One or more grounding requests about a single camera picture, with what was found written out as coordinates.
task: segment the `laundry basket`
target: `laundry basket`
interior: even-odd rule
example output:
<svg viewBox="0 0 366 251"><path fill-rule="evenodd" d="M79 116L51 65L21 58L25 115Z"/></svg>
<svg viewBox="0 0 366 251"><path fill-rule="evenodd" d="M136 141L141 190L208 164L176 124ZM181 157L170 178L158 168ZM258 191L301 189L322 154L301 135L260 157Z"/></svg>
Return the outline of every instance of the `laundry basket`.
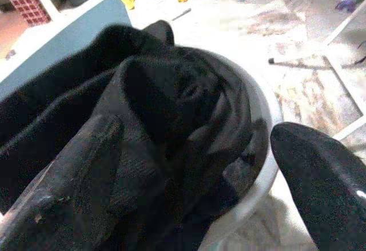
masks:
<svg viewBox="0 0 366 251"><path fill-rule="evenodd" d="M283 121L280 105L269 85L260 75L248 73L243 67L215 54L221 61L230 65L233 71L242 78L249 95L252 122L264 120L266 123L267 142L259 144L259 149L265 149L263 153L263 165L253 185L240 202L225 215L215 221L207 232L200 251L207 250L214 243L222 240L230 232L245 225L245 221L254 213L258 205L263 201L272 187L277 174L278 166L269 145L269 136L272 127Z"/></svg>

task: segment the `folded black fabric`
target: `folded black fabric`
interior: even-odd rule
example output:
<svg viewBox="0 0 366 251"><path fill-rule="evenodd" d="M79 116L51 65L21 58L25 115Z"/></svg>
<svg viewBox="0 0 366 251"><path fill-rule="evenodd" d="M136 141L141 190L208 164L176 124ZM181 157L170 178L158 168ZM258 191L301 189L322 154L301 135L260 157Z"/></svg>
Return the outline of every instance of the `folded black fabric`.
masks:
<svg viewBox="0 0 366 251"><path fill-rule="evenodd" d="M16 241L26 248L26 235L38 234L32 238L34 250L103 249L108 246L108 238L117 238L124 250L154 249L245 150L252 127L244 83L209 53L170 45L173 35L166 33L170 29L166 23L159 22L146 31L158 25L165 31L149 34L111 26L90 47L50 67L0 102L0 120L7 124L0 138L0 161L8 166L0 170L1 211L6 212L29 183L33 185L32 191L21 195L9 211L15 212L16 204L23 204L21 200L27 198L23 217L15 218L11 229L3 234L7 248ZM20 111L22 116L14 114ZM77 132L92 130L90 124L105 117L117 118L123 128L118 147L107 142L110 146L105 148L119 154L118 165L111 165L107 176L110 183L106 191L111 192L108 206L95 204L98 198L106 198L103 193L84 191L84 196L72 194L69 202L58 207L58 212L68 217L82 216L77 217L77 226L70 221L58 229L58 218L51 218L53 236L45 232L52 221L45 222L47 225L28 223L27 214L34 220L38 218L34 208L40 215L44 208L39 198L32 198L43 185L39 175L36 177L39 172L51 188L53 177L62 182L47 192L50 200L62 196L72 181L86 180L86 184L95 186L93 176L85 177L83 169L74 172L70 180L67 168L60 166L52 172L47 168L57 155L59 159L67 155L74 166L80 166L82 158L77 154L72 157L63 148L66 144L74 147L77 139L72 137ZM84 145L79 154L89 151L90 143L89 139L79 142ZM97 174L97 165L90 168L96 170L88 172ZM82 229L81 235L68 233L62 237L67 226L75 231L90 224L84 223L85 214L77 211L75 204L80 202L86 208L97 208L90 218L93 227L99 228L98 237L88 237L89 229ZM42 235L47 235L47 242L52 244L47 247Z"/></svg>
<svg viewBox="0 0 366 251"><path fill-rule="evenodd" d="M270 142L294 202L320 250L365 250L366 166L341 142L285 122Z"/></svg>

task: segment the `purple object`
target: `purple object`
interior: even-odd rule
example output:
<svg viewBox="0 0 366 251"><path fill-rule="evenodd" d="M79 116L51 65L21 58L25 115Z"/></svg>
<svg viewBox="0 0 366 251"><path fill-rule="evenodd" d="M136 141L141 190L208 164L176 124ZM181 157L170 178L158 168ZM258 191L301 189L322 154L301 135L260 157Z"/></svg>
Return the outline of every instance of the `purple object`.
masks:
<svg viewBox="0 0 366 251"><path fill-rule="evenodd" d="M347 8L347 11L352 13L354 10L356 10L356 3L353 0L344 0L339 2L336 6L336 9L340 11L344 8Z"/></svg>

